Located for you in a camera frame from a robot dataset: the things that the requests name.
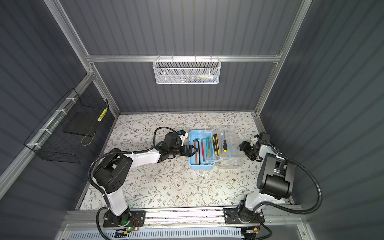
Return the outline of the black hex key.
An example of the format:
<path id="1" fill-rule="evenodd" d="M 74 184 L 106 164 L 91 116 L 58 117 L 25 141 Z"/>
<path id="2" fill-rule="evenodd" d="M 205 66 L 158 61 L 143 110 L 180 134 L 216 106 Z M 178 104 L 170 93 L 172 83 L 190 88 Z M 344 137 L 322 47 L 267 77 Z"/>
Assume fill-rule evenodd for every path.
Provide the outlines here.
<path id="1" fill-rule="evenodd" d="M 197 147 L 197 149 L 199 150 L 199 153 L 198 153 L 198 160 L 199 160 L 199 163 L 198 163 L 198 165 L 201 165 L 201 150 L 200 150 L 200 141 L 199 141 L 199 139 L 195 139 L 195 140 L 197 140 L 197 144 L 198 144 L 198 147 Z"/>

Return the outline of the black yellow tip screwdriver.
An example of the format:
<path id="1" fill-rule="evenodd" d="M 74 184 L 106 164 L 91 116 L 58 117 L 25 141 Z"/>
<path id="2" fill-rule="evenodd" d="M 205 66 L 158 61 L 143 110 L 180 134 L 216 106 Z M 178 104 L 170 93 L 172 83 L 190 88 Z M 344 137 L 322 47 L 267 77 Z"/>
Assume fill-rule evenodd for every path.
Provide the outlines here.
<path id="1" fill-rule="evenodd" d="M 228 144 L 226 139 L 226 132 L 223 134 L 223 152 L 226 153 L 228 151 Z"/>

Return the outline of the teal utility knife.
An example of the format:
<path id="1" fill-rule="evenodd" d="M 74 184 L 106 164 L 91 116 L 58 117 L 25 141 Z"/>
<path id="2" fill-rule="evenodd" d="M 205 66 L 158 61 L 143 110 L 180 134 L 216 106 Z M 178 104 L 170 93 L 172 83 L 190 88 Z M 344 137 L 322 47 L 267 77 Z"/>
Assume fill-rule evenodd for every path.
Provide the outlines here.
<path id="1" fill-rule="evenodd" d="M 206 138 L 206 159 L 210 159 L 212 157 L 212 147 L 210 142 L 210 137 Z"/>

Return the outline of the light blue plastic tool box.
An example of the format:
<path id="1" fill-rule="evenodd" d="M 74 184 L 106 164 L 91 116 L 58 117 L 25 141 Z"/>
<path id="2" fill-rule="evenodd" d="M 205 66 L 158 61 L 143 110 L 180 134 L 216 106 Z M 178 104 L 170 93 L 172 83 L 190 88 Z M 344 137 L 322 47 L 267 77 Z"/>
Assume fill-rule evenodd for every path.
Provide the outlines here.
<path id="1" fill-rule="evenodd" d="M 201 154 L 201 165 L 195 165 L 195 155 L 189 158 L 189 165 L 192 170 L 211 170 L 213 167 L 224 168 L 224 169 L 235 169 L 239 168 L 242 164 L 242 154 L 239 148 L 240 142 L 235 128 L 232 126 L 216 127 L 208 130 L 192 130 L 189 132 L 189 143 L 194 146 L 194 140 L 204 139 L 204 152 L 205 161 L 203 161 Z M 228 144 L 228 151 L 223 152 L 223 134 L 226 132 L 226 139 Z M 213 135 L 218 135 L 220 155 L 216 156 L 213 146 Z M 210 137 L 212 147 L 212 157 L 206 159 L 206 138 Z"/>

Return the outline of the yellow black utility knife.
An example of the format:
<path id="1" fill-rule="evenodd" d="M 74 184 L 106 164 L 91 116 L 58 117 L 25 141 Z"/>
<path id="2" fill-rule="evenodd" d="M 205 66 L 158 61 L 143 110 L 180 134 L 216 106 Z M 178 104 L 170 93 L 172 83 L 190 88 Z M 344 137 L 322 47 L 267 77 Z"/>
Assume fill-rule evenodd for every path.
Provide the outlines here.
<path id="1" fill-rule="evenodd" d="M 215 155 L 219 156 L 220 155 L 220 148 L 219 148 L 219 140 L 218 140 L 217 134 L 213 135 L 213 146 L 214 146 Z"/>

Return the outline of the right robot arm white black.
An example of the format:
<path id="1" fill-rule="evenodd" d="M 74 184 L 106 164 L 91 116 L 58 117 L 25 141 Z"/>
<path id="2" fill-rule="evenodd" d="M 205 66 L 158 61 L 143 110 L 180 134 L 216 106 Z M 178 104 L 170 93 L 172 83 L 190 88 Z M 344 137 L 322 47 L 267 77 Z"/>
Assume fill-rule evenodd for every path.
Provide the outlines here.
<path id="1" fill-rule="evenodd" d="M 243 141 L 240 151 L 251 161 L 262 162 L 257 178 L 256 190 L 241 201 L 237 214 L 241 221 L 248 222 L 261 216 L 263 207 L 270 206 L 295 215 L 308 215 L 317 211 L 323 203 L 323 192 L 315 176 L 299 162 L 283 155 L 270 141 L 265 132 L 256 135 L 251 142 Z M 294 186 L 296 168 L 302 170 L 314 183 L 317 199 L 313 206 L 304 210 L 293 210 L 274 203 L 287 199 Z"/>

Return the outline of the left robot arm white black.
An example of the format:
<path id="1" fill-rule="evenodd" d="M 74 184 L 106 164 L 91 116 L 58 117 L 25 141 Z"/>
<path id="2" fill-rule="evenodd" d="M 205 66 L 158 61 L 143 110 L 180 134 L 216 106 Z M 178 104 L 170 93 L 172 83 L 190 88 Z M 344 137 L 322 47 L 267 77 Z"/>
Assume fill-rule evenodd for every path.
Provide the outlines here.
<path id="1" fill-rule="evenodd" d="M 153 145 L 140 151 L 113 149 L 101 155 L 88 169 L 88 181 L 103 196 L 107 210 L 115 218 L 129 215 L 122 186 L 130 170 L 162 163 L 171 158 L 192 157 L 199 152 L 197 146 L 184 144 L 187 133 L 169 127 L 155 129 Z"/>

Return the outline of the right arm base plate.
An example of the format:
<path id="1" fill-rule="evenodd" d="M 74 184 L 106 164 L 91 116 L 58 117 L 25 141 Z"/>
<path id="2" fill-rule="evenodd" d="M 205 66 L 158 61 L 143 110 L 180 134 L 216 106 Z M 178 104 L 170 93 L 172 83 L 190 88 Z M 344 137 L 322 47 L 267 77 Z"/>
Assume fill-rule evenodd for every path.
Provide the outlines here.
<path id="1" fill-rule="evenodd" d="M 254 213 L 247 208 L 240 210 L 236 208 L 223 208 L 224 218 L 226 224 L 259 224 L 265 223 L 265 218 L 262 212 Z"/>

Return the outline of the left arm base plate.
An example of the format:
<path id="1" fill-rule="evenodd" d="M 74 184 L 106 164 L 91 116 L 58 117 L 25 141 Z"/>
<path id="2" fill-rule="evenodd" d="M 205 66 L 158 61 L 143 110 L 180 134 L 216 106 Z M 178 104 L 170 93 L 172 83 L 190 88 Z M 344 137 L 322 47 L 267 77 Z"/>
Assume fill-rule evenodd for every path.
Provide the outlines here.
<path id="1" fill-rule="evenodd" d="M 138 228 L 142 227 L 146 218 L 146 211 L 126 210 L 122 215 L 115 216 L 111 210 L 104 214 L 104 228 Z"/>

